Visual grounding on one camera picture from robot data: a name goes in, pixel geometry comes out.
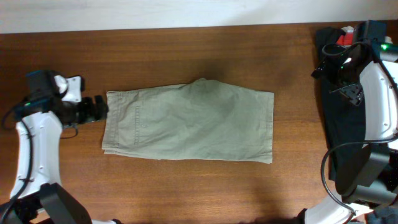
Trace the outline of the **khaki shorts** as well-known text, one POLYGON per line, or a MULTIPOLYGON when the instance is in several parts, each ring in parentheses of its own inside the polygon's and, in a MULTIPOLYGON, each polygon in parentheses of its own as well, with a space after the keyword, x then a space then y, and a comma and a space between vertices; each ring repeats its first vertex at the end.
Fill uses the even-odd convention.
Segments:
POLYGON ((106 154, 272 162, 274 94, 201 78, 107 93, 106 154))

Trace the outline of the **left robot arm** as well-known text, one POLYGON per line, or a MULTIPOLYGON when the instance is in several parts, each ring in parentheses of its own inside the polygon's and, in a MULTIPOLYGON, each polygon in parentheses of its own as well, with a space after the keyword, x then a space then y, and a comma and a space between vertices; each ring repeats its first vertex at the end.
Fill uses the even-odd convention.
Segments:
POLYGON ((19 137, 16 181, 10 199, 1 205, 1 223, 31 223, 38 214, 45 223, 95 223, 86 208, 62 187, 59 146, 64 129, 106 119, 108 106, 100 95, 82 97, 85 80, 66 78, 55 70, 26 76, 29 94, 12 107, 19 137))

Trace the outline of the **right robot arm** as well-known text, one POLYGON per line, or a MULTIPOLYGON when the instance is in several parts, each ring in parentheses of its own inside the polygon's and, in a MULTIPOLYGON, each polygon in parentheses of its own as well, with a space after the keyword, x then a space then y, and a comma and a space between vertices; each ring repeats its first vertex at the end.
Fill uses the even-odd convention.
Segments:
POLYGON ((316 31, 318 86, 328 150, 321 181, 326 198, 295 223, 397 222, 397 45, 386 25, 316 31))

